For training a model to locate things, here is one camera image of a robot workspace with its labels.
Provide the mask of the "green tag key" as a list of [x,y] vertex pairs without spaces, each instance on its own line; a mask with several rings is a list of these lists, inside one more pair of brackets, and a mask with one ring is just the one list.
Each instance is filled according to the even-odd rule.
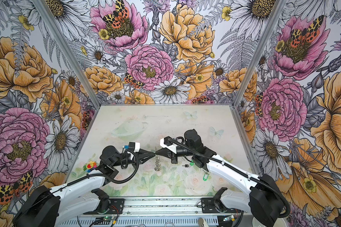
[[188,162],[188,163],[185,163],[185,164],[182,165],[182,166],[185,167],[185,168],[190,168],[190,167],[194,166],[194,162],[193,162],[193,161],[190,161],[190,162]]

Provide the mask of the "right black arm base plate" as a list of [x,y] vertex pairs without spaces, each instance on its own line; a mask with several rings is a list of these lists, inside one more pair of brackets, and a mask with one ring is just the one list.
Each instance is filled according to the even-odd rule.
[[240,213],[241,210],[229,209],[222,207],[220,202],[215,203],[215,199],[212,197],[203,197],[200,199],[200,204],[198,207],[201,208],[202,213]]

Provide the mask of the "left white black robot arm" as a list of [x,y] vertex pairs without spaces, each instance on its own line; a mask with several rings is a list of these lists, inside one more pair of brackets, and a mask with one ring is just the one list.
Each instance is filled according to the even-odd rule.
[[87,212],[106,213],[109,197],[101,190],[108,183],[122,184],[132,179],[139,166],[155,157],[154,152],[138,148],[137,143],[119,152],[107,146],[100,163],[85,176],[52,188],[34,190],[13,219],[15,227],[55,227]]

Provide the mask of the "colourful flower toy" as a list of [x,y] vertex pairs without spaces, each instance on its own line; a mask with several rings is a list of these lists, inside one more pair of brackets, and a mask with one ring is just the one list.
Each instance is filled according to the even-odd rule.
[[83,170],[86,173],[90,173],[91,171],[97,168],[97,163],[95,161],[89,161],[87,164],[83,166]]

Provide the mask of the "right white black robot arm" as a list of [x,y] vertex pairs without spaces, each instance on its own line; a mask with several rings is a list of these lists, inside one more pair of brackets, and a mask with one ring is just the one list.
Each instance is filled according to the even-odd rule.
[[160,146],[156,155],[169,158],[174,164],[179,157],[190,156],[195,166],[223,178],[243,192],[243,196],[234,196],[227,188],[221,188],[214,196],[214,204],[219,211],[235,209],[249,212],[266,227],[272,227],[277,219],[290,215],[290,204],[271,176],[249,173],[226,161],[204,146],[196,130],[186,131],[183,137],[162,138]]

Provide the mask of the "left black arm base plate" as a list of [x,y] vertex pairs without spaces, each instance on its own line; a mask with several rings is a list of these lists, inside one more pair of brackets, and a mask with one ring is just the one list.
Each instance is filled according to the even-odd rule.
[[105,215],[105,214],[122,214],[125,199],[102,199],[98,207],[94,211],[86,212],[84,215]]

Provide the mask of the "aluminium mounting rail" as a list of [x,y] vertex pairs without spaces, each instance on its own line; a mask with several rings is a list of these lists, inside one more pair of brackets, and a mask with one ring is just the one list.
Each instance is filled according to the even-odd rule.
[[[124,216],[180,216],[203,214],[198,204],[202,197],[127,197],[124,203]],[[220,202],[222,207],[237,209],[245,213],[256,216],[256,212],[261,213],[261,208],[252,209],[251,203],[247,201],[248,197],[240,193],[231,193],[215,199],[215,203]],[[75,199],[68,204],[60,202],[59,210],[55,213],[57,224],[65,222],[86,212],[94,211],[102,200],[95,194],[86,195]],[[214,213],[215,215],[226,215],[227,213]]]

